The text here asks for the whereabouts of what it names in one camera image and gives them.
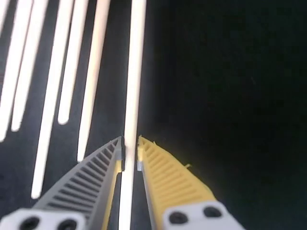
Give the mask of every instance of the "black screw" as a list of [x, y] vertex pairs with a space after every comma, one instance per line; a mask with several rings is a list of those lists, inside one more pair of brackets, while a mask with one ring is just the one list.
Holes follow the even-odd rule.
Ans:
[[34, 230], [37, 228], [38, 224], [39, 224], [38, 217], [29, 217], [21, 223], [19, 229], [20, 230]]
[[209, 217], [209, 218], [217, 218], [217, 217], [222, 216], [222, 213], [220, 212], [220, 210], [218, 210], [217, 208], [213, 206], [205, 207], [205, 209], [203, 210], [203, 213], [205, 214], [206, 217]]
[[58, 230], [75, 230], [76, 228], [77, 222], [73, 219], [64, 220], [58, 226]]
[[187, 215], [182, 212], [173, 212], [169, 216], [169, 222], [171, 222], [172, 224], [184, 224], [187, 223], [187, 221], [188, 221]]

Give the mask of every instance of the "white stick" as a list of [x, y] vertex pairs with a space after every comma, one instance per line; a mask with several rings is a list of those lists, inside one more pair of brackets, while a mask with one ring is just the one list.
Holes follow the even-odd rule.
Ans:
[[23, 61], [20, 68], [14, 100], [11, 127], [14, 132], [19, 130], [23, 119], [48, 1], [49, 0], [34, 0], [33, 3], [28, 34], [24, 47]]
[[104, 46], [110, 0], [97, 0], [90, 60], [87, 70], [82, 116], [79, 130], [77, 161], [82, 161], [91, 128], [97, 81]]
[[39, 133], [31, 197], [39, 198], [43, 186], [47, 153], [59, 91], [62, 65], [71, 21], [73, 0], [60, 0], [50, 61], [42, 124]]
[[19, 0], [16, 7], [11, 44], [4, 73], [0, 103], [0, 142], [4, 141], [14, 101], [16, 84], [23, 56], [24, 43], [31, 14], [32, 0]]
[[58, 122], [61, 125], [66, 124], [69, 120], [73, 89], [79, 64], [87, 5], [88, 0], [76, 0], [73, 9], [71, 35], [68, 43], [61, 100], [59, 103]]
[[1, 0], [0, 1], [0, 36], [3, 29], [3, 24], [6, 18], [10, 0]]
[[124, 133], [126, 159], [121, 176], [119, 230], [130, 229], [145, 16], [146, 0], [132, 0]]

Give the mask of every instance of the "wooden stick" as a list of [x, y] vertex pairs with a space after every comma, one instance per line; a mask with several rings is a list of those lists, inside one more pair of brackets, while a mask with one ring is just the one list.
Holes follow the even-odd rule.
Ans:
[[14, 100], [11, 130], [19, 130], [23, 116], [30, 82], [32, 79], [35, 58], [43, 29], [46, 9], [49, 0], [34, 0], [29, 23], [28, 34], [24, 47], [23, 61], [20, 67], [19, 79]]
[[31, 191], [31, 197], [33, 199], [40, 197], [43, 186], [72, 8], [73, 0], [60, 0], [33, 176]]
[[79, 64], [88, 0], [76, 0], [71, 22], [64, 79], [59, 103], [58, 123], [64, 125], [69, 120], [73, 89]]
[[110, 0], [97, 0], [90, 59], [88, 64], [83, 100], [81, 124], [79, 130], [77, 161], [82, 161], [84, 158], [87, 140], [91, 128], [109, 6]]
[[124, 132], [126, 158], [121, 176], [119, 230], [130, 229], [145, 17], [146, 0], [132, 0]]
[[32, 0], [19, 0], [16, 7], [11, 44], [5, 67], [0, 103], [0, 142], [8, 130], [24, 44], [31, 15]]

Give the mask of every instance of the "white rod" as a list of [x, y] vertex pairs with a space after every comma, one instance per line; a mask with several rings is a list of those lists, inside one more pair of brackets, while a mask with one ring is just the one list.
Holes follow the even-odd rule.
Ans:
[[59, 91], [59, 82], [62, 73], [62, 65], [71, 21], [72, 7], [73, 0], [60, 0], [59, 2], [31, 191], [31, 197], [33, 199], [40, 197], [43, 186], [51, 129], [53, 125], [54, 112]]
[[16, 7], [11, 44], [6, 62], [0, 103], [0, 142], [8, 130], [24, 43], [31, 15], [32, 0], [19, 0]]
[[119, 230], [129, 230], [139, 111], [146, 0], [132, 0], [125, 117], [125, 171], [121, 176]]
[[3, 29], [3, 24], [6, 18], [10, 0], [1, 0], [0, 1], [0, 36]]
[[68, 43], [64, 79], [59, 103], [58, 123], [64, 125], [69, 120], [73, 89], [79, 64], [88, 0], [76, 0], [71, 21], [71, 35]]
[[79, 130], [77, 161], [82, 161], [84, 158], [87, 140], [90, 133], [109, 6], [110, 0], [97, 0], [90, 59], [86, 76], [85, 93]]
[[24, 47], [23, 61], [20, 67], [19, 79], [14, 100], [12, 127], [16, 132], [20, 128], [24, 116], [26, 101], [30, 88], [36, 53], [43, 29], [46, 9], [49, 0], [34, 0], [28, 34]]

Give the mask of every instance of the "black surface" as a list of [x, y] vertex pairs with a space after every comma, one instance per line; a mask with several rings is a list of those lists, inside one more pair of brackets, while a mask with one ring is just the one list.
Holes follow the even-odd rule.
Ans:
[[[57, 3], [49, 4], [22, 129], [0, 144], [0, 216], [33, 203]], [[76, 164], [94, 8], [71, 120], [53, 126], [44, 192]], [[148, 0], [138, 132], [190, 163], [249, 230], [307, 226], [305, 14], [302, 0]], [[87, 153], [123, 133], [129, 25], [130, 1], [112, 0]], [[139, 172], [134, 190], [132, 228], [148, 229]]]

